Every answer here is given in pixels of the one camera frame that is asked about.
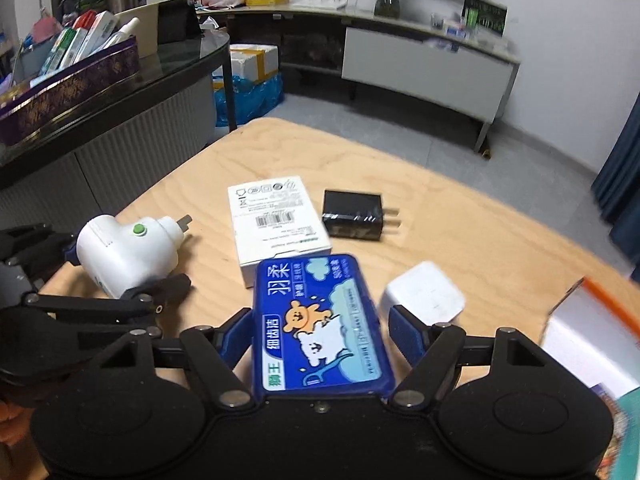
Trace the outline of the person's left hand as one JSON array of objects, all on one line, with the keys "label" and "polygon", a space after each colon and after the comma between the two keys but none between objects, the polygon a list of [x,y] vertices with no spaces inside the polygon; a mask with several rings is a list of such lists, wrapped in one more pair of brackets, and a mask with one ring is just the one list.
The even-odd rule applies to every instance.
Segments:
[{"label": "person's left hand", "polygon": [[23,408],[9,401],[0,406],[1,478],[7,479],[13,468],[11,448],[20,442],[29,430],[32,408]]}]

